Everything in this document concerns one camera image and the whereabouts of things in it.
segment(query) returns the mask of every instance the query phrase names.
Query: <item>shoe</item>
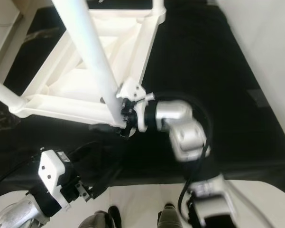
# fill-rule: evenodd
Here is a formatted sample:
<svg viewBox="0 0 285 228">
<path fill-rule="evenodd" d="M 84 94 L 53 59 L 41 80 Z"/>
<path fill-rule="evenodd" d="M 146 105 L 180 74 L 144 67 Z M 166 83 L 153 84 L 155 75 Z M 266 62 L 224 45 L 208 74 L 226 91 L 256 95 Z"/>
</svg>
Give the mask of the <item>shoe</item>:
<svg viewBox="0 0 285 228">
<path fill-rule="evenodd" d="M 121 226 L 121 216 L 118 208 L 116 206 L 111 206 L 108 210 L 108 214 L 114 220 L 116 228 L 122 228 Z"/>
<path fill-rule="evenodd" d="M 172 203 L 167 203 L 167 204 L 165 204 L 165 208 L 167 208 L 167 207 L 173 207 L 173 208 L 175 208 L 175 206 L 174 206 Z"/>
</svg>

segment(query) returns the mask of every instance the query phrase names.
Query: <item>person's foot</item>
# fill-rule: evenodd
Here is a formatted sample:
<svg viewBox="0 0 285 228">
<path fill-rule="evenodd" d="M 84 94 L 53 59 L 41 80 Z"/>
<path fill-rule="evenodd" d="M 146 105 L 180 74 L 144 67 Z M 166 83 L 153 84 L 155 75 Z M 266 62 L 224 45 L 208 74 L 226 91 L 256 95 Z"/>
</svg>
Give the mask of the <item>person's foot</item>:
<svg viewBox="0 0 285 228">
<path fill-rule="evenodd" d="M 157 226 L 158 226 L 158 223 L 159 223 L 159 219 L 160 219 L 161 214 L 162 214 L 162 211 L 160 211 L 160 212 L 158 213 L 158 217 L 157 217 Z"/>
<path fill-rule="evenodd" d="M 167 204 L 165 204 L 165 208 L 167 208 L 167 207 L 173 207 L 173 208 L 175 208 L 175 206 L 174 206 L 172 203 L 167 203 Z"/>
<path fill-rule="evenodd" d="M 113 218 L 116 228 L 122 228 L 121 216 L 116 206 L 111 206 L 108 210 L 108 214 Z"/>
</svg>

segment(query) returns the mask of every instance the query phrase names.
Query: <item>black floor mat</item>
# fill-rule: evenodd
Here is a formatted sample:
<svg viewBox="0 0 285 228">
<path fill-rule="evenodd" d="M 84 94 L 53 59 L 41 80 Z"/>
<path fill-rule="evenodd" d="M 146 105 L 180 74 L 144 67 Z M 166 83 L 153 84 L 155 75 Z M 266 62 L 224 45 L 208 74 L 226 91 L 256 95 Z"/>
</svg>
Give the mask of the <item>black floor mat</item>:
<svg viewBox="0 0 285 228">
<path fill-rule="evenodd" d="M 104 2 L 93 4 L 114 8 L 118 1 Z M 258 107 L 249 95 L 248 90 L 260 87 L 225 16 L 203 1 L 166 0 L 165 5 L 166 20 L 158 27 L 143 87 L 147 92 L 181 91 L 198 97 L 214 118 L 211 148 L 226 178 L 266 181 L 285 191 L 285 135 L 272 109 Z M 58 30 L 51 37 L 22 45 L 5 81 L 16 94 L 22 94 L 65 30 L 54 8 L 39 9 L 29 33 L 52 28 Z M 86 124 L 34 115 L 0 133 L 0 175 L 42 146 L 67 151 L 94 140 L 104 146 L 104 166 L 123 159 L 124 170 L 112 185 L 183 181 L 164 133 L 136 133 L 124 141 L 91 132 Z M 89 159 L 77 168 L 91 184 L 99 175 Z M 6 179 L 0 195 L 32 186 L 36 170 L 37 164 L 31 164 Z"/>
</svg>

